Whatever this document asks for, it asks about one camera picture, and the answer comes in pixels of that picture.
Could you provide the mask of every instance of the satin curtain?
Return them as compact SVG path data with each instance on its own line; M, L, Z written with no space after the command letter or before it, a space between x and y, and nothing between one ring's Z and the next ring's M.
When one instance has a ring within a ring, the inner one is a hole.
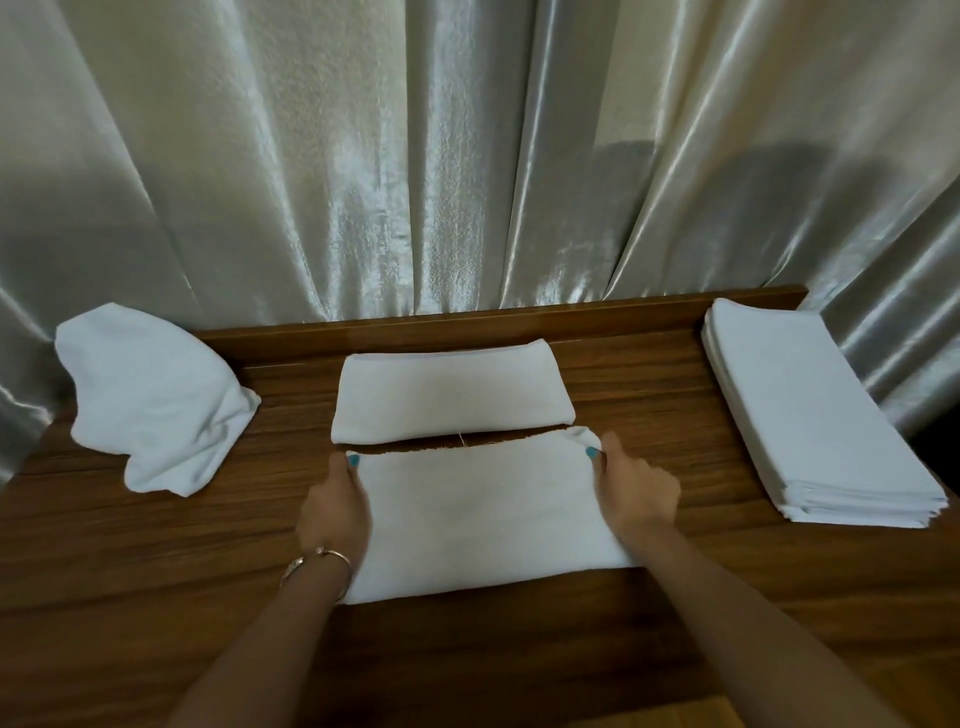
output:
M960 400L949 0L0 9L0 472L106 301L192 328L803 282L909 433Z

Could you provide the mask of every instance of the curtain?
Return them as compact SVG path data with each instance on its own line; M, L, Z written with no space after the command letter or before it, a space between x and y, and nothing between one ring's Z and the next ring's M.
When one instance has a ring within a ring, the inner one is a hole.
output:
M0 475L56 325L805 283L905 434L960 400L949 0L0 8Z

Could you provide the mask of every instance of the bracelet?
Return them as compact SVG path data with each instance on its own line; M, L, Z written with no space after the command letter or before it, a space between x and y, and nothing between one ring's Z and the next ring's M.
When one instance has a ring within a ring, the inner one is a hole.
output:
M283 585L287 583L287 579L290 578L290 574L299 569L303 564L306 563L308 556L337 556L344 560L344 563L349 569L349 578L347 579L347 585L344 587L344 590L340 592L340 596L337 597L337 600L333 602L334 604L339 604L344 600L344 597L347 596L347 592L350 589L350 585L353 583L353 564L350 563L350 560L344 556L340 551L334 551L332 548L327 548L326 546L320 546L309 553L305 553L302 556L298 556L296 559L290 562L290 566L287 567L287 571L283 573L283 576L280 577L280 589L283 588Z

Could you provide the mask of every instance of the wood grain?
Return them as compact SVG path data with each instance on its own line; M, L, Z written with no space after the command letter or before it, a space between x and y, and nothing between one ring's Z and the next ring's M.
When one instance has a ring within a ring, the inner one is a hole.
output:
M553 345L578 424L684 486L679 526L859 667L960 649L960 509L926 531L785 522L691 330ZM250 366L263 403L191 498L137 495L58 419L0 495L0 716L153 725L276 593L324 474L343 355ZM503 435L466 436L468 444ZM303 724L535 725L719 691L644 570L338 608Z
M442 352L693 328L717 298L758 308L793 309L801 285L656 296L624 301L567 303L432 316L197 331L234 365L296 361L356 352Z

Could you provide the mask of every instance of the folded towel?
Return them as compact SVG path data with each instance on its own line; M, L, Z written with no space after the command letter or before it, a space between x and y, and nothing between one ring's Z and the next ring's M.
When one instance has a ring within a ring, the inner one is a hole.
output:
M864 391L818 315L720 299L703 339L784 516L924 527L946 507L943 488Z
M474 448L362 455L373 529L346 602L427 595L631 565L600 515L571 427Z
M73 439L128 454L137 493L199 491L260 404L197 338L116 303L60 324L55 346L77 387Z
M575 414L550 346L364 353L344 362L330 439L378 445L457 432L570 425Z

